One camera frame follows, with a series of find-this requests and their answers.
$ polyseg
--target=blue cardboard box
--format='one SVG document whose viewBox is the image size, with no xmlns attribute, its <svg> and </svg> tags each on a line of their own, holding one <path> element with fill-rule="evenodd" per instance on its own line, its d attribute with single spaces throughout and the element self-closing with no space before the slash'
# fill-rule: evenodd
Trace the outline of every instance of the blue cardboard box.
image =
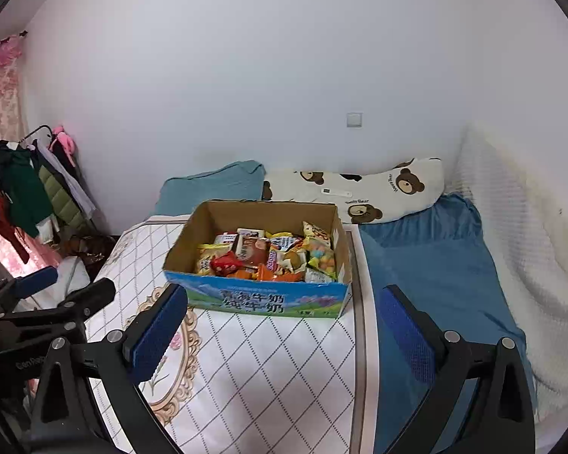
<svg viewBox="0 0 568 454">
<path fill-rule="evenodd" d="M 331 234 L 337 281 L 288 283 L 194 274 L 198 245 L 212 243 L 219 233 L 244 227 L 303 234 L 303 221 Z M 351 287 L 349 247 L 333 204 L 205 201 L 185 224 L 162 269 L 170 283 L 185 287 L 191 307 L 245 314 L 336 318 Z"/>
</svg>

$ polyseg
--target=brown bear print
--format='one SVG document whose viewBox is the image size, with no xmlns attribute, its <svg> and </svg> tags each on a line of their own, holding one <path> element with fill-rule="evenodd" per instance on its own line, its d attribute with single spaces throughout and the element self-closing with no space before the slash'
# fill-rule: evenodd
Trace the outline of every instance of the brown bear print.
<svg viewBox="0 0 568 454">
<path fill-rule="evenodd" d="M 269 181 L 263 181 L 263 194 L 261 195 L 261 199 L 263 201 L 271 201 L 271 197 L 273 193 L 271 192 L 271 185 Z"/>
<path fill-rule="evenodd" d="M 324 173 L 312 173 L 311 171 L 301 171 L 299 173 L 308 183 L 324 184 Z"/>
<path fill-rule="evenodd" d="M 410 169 L 402 169 L 398 177 L 395 178 L 395 185 L 405 194 L 420 193 L 425 189 L 425 185 L 418 180 L 418 177 L 410 172 Z"/>
<path fill-rule="evenodd" d="M 348 181 L 355 181 L 359 183 L 362 180 L 362 176 L 358 176 L 358 174 L 339 174 L 343 179 L 347 179 Z"/>
<path fill-rule="evenodd" d="M 383 218 L 383 212 L 371 204 L 353 204 L 347 210 L 352 223 L 370 223 Z"/>
<path fill-rule="evenodd" d="M 401 164 L 398 164 L 394 167 L 394 169 L 399 169 L 400 167 L 408 167 L 410 164 L 412 164 L 412 162 L 414 162 L 414 158 L 410 159 L 409 162 L 402 162 Z"/>
</svg>

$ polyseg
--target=pink curtain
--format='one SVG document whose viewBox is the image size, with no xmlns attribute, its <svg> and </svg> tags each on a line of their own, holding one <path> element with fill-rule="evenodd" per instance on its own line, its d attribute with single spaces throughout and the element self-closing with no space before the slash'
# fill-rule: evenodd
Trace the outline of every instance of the pink curtain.
<svg viewBox="0 0 568 454">
<path fill-rule="evenodd" d="M 19 141 L 25 136 L 20 117 L 17 71 L 17 62 L 22 55 L 21 41 L 19 36 L 0 41 L 0 140 Z M 12 276 L 21 277 L 48 265 L 59 265 L 61 258 L 49 246 L 38 243 L 27 234 L 19 238 L 30 253 L 27 264 L 23 264 L 10 242 L 0 235 L 0 262 Z"/>
</svg>

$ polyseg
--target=metal screw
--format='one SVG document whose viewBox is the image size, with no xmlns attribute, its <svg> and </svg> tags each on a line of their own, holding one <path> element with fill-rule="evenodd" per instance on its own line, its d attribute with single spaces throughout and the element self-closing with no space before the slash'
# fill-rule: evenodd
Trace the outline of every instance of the metal screw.
<svg viewBox="0 0 568 454">
<path fill-rule="evenodd" d="M 446 331 L 444 333 L 444 338 L 450 343 L 458 343 L 461 339 L 461 335 L 456 331 Z"/>
<path fill-rule="evenodd" d="M 51 343 L 51 346 L 52 346 L 55 350 L 59 350 L 59 348 L 62 348 L 64 344 L 65 344 L 65 338 L 61 338 L 61 337 L 59 336 L 59 338 L 53 339 L 53 342 Z"/>
<path fill-rule="evenodd" d="M 501 340 L 501 345 L 503 345 L 507 350 L 513 350 L 515 348 L 515 342 L 511 338 L 503 338 Z"/>
<path fill-rule="evenodd" d="M 109 341 L 110 343 L 115 343 L 116 341 L 120 341 L 122 335 L 122 331 L 120 331 L 119 329 L 114 329 L 107 333 L 107 341 Z"/>
</svg>

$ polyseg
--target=bear print pillow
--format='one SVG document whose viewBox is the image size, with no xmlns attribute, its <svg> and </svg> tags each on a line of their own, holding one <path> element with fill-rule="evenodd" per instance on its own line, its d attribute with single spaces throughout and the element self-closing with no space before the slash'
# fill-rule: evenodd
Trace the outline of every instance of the bear print pillow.
<svg viewBox="0 0 568 454">
<path fill-rule="evenodd" d="M 444 191 L 440 159 L 412 159 L 381 174 L 267 173 L 262 200 L 334 203 L 344 223 L 384 223 L 432 206 Z"/>
</svg>

